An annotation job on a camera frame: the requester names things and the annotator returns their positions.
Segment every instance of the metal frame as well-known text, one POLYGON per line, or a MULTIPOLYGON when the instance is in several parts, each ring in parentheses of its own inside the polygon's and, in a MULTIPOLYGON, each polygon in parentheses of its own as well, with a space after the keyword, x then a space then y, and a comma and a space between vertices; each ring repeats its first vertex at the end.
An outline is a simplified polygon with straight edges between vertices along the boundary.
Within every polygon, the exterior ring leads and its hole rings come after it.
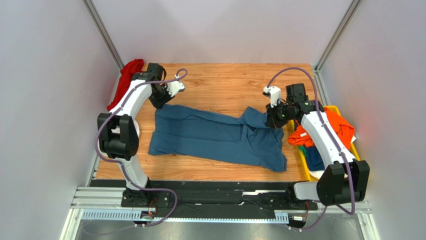
MULTIPOLYGON (((108 50, 110 51, 117 66, 122 69, 124 64, 105 29, 101 18, 96 11, 96 8, 91 0, 82 0, 87 8, 90 16, 92 17, 100 35, 102 36, 108 50)), ((340 21, 336 31, 330 39, 327 47, 325 48, 318 63, 312 67, 318 92, 320 94, 323 104, 329 105, 329 98, 325 90, 321 72, 324 65, 342 36, 344 30, 348 26, 351 18, 354 16, 362 0, 352 0, 342 20, 340 21)), ((87 180, 87 186, 90 184, 91 179, 96 176, 97 167, 99 164, 99 158, 95 157, 93 160, 93 169, 87 180)), ((73 240, 77 236, 79 225, 81 220, 135 220, 141 211, 149 211, 147 207, 140 208, 123 208, 121 207, 122 187, 78 187, 72 201, 70 210, 68 212, 67 219, 65 221, 61 240, 73 240)), ((343 207, 349 209, 350 204, 344 204, 343 207)), ((324 206, 318 204, 318 210, 312 211, 312 213, 321 213, 324 206)), ((254 219, 182 219, 182 218, 169 218, 169 222, 238 222, 238 223, 283 223, 288 221, 288 213, 290 211, 278 210, 275 211, 275 219, 266 219, 256 221, 254 219)), ((328 214, 345 214, 337 206, 329 206, 327 209, 328 214)), ((366 240, 380 239, 376 225, 371 213, 369 203, 367 201, 356 203, 356 214, 358 216, 359 224, 361 226, 362 233, 366 240)))
POLYGON ((316 64, 315 71, 318 71, 319 73, 321 73, 321 71, 324 68, 324 65, 326 64, 327 59, 329 58, 330 54, 332 53, 333 49, 335 48, 337 42, 339 41, 340 37, 342 36, 343 32, 345 31, 346 27, 348 26, 348 23, 351 21, 352 17, 354 16, 354 14, 357 11, 358 7, 360 6, 361 2, 362 2, 362 0, 352 0, 348 9, 346 10, 345 14, 343 15, 343 18, 340 21, 336 31, 334 32, 333 36, 331 37, 330 42, 328 43, 327 47, 325 48, 324 52, 322 53, 321 58, 319 59, 318 63, 316 64))
POLYGON ((93 4, 92 0, 82 0, 84 5, 87 8, 88 13, 90 14, 91 18, 93 19, 94 24, 97 27, 97 30, 99 31, 103 41, 105 42, 106 47, 108 48, 109 52, 111 53, 112 58, 114 59, 115 63, 117 64, 119 69, 122 69, 124 67, 123 61, 120 58, 120 55, 116 49, 116 47, 113 44, 113 41, 110 38, 110 35, 108 35, 107 30, 105 29, 104 24, 102 23, 101 17, 99 16, 98 11, 96 10, 95 5, 93 4))

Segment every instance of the floor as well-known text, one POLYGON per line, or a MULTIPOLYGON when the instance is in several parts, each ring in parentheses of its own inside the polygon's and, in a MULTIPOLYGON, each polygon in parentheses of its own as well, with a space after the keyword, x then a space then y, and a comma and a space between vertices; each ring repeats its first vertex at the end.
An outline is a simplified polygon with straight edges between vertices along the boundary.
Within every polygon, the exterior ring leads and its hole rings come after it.
MULTIPOLYGON (((188 70, 188 76, 182 80, 186 87, 185 91, 179 93, 169 104, 184 105, 233 117, 239 117, 248 106, 265 112, 265 105, 268 104, 269 99, 262 95, 263 88, 278 71, 288 67, 300 67, 312 75, 309 64, 165 63, 161 65, 167 70, 167 79, 171 79, 180 68, 188 70)), ((285 86, 295 83, 304 83, 309 99, 314 99, 312 84, 301 71, 286 71, 277 77, 273 85, 282 89, 285 98, 285 86)), ((193 156, 148 155, 151 136, 155 130, 154 114, 155 108, 150 101, 146 101, 136 117, 141 132, 137 156, 143 171, 152 180, 289 182, 304 179, 296 149, 287 142, 289 132, 286 127, 283 127, 282 152, 287 157, 287 171, 273 172, 261 166, 233 164, 193 156)), ((117 164, 101 161, 96 178, 123 179, 124 177, 117 164)))
MULTIPOLYGON (((319 212, 309 212, 306 226, 311 226, 319 212)), ((83 220, 79 229, 90 234, 103 234, 131 226, 132 222, 117 220, 83 220)), ((149 239, 149 240, 363 240, 365 238, 358 215, 327 213, 310 231, 296 232, 284 224, 164 222, 145 229, 132 227, 108 236, 90 236, 79 231, 76 240, 149 239)))

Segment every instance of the white bracket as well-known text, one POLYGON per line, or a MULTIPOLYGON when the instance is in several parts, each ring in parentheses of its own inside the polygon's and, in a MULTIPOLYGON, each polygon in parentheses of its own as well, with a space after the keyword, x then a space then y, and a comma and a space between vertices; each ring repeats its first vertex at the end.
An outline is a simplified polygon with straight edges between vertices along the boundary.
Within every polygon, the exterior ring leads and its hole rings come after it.
POLYGON ((174 97, 179 92, 185 91, 185 85, 181 81, 172 81, 167 83, 167 92, 171 97, 174 97))
POLYGON ((278 101, 282 99, 281 97, 281 89, 276 86, 264 87, 263 92, 268 94, 268 98, 270 98, 270 107, 273 108, 278 104, 278 101))

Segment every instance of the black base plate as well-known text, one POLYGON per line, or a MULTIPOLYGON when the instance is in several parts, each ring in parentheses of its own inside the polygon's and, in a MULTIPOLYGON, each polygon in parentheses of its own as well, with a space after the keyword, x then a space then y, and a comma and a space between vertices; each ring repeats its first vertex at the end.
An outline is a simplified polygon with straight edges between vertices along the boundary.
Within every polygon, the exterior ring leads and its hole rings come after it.
MULTIPOLYGON (((243 192, 256 190, 286 190, 288 184, 289 182, 151 180, 152 188, 167 188, 176 192, 177 206, 171 215, 174 218, 274 219, 274 210, 306 210, 304 204, 295 207, 288 202, 286 192, 243 196, 243 192)), ((126 182, 94 179, 90 187, 126 187, 126 182)), ((158 201, 156 217, 164 217, 175 202, 173 194, 153 192, 152 196, 158 201)), ((308 204, 310 210, 318 209, 316 203, 308 201, 308 204)))
MULTIPOLYGON (((168 208, 170 204, 170 192, 168 191, 154 191, 149 192, 149 199, 156 199, 158 208, 168 208)), ((121 206, 124 208, 147 208, 149 207, 151 200, 146 198, 141 200, 129 200, 127 197, 121 198, 121 206)))

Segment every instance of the orange shirt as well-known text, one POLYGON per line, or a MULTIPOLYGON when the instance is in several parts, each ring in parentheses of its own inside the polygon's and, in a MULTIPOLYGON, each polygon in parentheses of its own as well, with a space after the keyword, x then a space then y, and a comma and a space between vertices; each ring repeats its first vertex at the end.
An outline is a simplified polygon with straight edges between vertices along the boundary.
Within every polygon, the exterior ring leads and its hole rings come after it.
MULTIPOLYGON (((349 124, 346 119, 339 116, 337 113, 325 109, 325 114, 327 114, 328 122, 330 123, 333 130, 336 132, 337 136, 347 149, 351 149, 351 140, 355 134, 355 128, 349 124)), ((288 143, 295 146, 312 147, 314 146, 314 141, 312 141, 311 136, 305 131, 305 129, 298 125, 296 131, 294 131, 288 137, 288 143)))

